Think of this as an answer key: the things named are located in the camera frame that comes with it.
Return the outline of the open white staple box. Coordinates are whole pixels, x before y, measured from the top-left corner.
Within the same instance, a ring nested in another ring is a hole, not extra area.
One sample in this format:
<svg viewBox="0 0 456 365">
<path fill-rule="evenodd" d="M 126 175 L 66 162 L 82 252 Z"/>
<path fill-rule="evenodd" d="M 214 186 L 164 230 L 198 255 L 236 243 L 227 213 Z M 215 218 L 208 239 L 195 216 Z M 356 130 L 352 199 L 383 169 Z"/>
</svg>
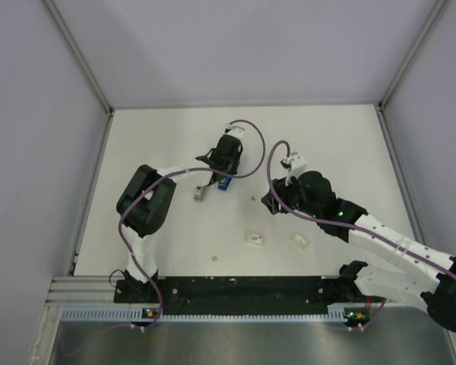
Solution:
<svg viewBox="0 0 456 365">
<path fill-rule="evenodd" d="M 300 233 L 295 233 L 291 236 L 291 240 L 300 248 L 306 249 L 309 245 L 309 241 Z"/>
</svg>

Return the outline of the blue black stapler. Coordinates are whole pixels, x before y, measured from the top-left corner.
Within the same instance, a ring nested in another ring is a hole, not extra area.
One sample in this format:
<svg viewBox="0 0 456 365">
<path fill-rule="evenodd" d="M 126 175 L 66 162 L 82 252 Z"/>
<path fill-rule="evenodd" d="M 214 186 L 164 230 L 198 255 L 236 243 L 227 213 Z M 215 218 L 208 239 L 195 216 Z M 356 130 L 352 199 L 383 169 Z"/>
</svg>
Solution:
<svg viewBox="0 0 456 365">
<path fill-rule="evenodd" d="M 230 183 L 233 181 L 232 177 L 227 177 L 224 176 L 218 183 L 217 183 L 217 188 L 220 191 L 226 192 L 228 188 L 230 187 Z"/>
</svg>

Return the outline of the grey black stapler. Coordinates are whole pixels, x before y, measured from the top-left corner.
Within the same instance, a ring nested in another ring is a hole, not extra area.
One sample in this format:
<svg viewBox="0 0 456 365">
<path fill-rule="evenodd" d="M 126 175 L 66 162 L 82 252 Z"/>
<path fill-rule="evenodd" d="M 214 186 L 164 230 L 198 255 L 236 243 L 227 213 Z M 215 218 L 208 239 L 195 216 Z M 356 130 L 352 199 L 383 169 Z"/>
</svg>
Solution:
<svg viewBox="0 0 456 365">
<path fill-rule="evenodd" d="M 193 194 L 193 199 L 195 202 L 203 202 L 207 194 L 207 186 L 196 186 Z"/>
</svg>

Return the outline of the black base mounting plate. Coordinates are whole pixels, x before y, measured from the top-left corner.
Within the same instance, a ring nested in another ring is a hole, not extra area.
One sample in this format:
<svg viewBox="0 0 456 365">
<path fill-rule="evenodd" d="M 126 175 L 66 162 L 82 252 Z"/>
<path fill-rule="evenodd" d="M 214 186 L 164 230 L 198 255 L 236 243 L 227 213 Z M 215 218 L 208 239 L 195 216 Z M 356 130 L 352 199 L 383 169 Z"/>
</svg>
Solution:
<svg viewBox="0 0 456 365">
<path fill-rule="evenodd" d="M 354 284 L 318 276 L 241 276 L 154 278 L 159 290 L 140 294 L 122 280 L 114 303 L 158 304 L 163 314 L 263 316 L 326 314 L 334 303 L 368 306 L 370 299 Z"/>
</svg>

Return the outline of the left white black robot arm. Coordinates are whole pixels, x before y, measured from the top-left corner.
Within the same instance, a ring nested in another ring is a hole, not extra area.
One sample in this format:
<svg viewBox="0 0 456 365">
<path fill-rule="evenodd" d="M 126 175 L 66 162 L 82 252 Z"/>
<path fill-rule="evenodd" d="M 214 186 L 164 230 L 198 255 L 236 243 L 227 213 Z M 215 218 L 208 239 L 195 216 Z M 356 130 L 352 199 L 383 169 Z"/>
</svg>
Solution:
<svg viewBox="0 0 456 365">
<path fill-rule="evenodd" d="M 167 219 L 174 196 L 182 187 L 196 195 L 237 175 L 243 152 L 242 129 L 226 130 L 216 146 L 195 157 L 185 167 L 155 169 L 144 164 L 136 169 L 116 203 L 118 231 L 128 253 L 122 272 L 124 282 L 140 301 L 152 300 L 159 290 L 154 244 L 149 242 Z"/>
</svg>

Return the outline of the white red staple box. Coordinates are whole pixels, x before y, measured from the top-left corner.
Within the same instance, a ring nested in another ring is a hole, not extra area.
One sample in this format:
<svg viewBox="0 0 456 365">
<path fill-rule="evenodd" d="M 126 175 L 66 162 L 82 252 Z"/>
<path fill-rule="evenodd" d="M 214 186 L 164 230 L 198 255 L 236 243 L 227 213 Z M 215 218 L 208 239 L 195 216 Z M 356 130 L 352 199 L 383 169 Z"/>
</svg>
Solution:
<svg viewBox="0 0 456 365">
<path fill-rule="evenodd" d="M 262 246 L 264 241 L 264 236 L 259 233 L 254 232 L 247 232 L 245 234 L 244 242 L 254 245 L 254 246 Z"/>
</svg>

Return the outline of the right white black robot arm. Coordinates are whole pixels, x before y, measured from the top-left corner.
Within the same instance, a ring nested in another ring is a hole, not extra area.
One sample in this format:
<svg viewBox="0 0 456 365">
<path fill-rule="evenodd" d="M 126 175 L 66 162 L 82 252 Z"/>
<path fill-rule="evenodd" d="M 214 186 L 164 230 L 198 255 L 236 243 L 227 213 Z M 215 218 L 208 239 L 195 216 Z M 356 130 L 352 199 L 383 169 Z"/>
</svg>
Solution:
<svg viewBox="0 0 456 365">
<path fill-rule="evenodd" d="M 432 249 L 387 227 L 368 211 L 338 198 L 319 172 L 269 179 L 262 202 L 272 214 L 291 213 L 314 222 L 327 235 L 368 251 L 392 265 L 386 271 L 366 263 L 344 267 L 341 295 L 381 297 L 413 306 L 456 333 L 456 255 Z"/>
</svg>

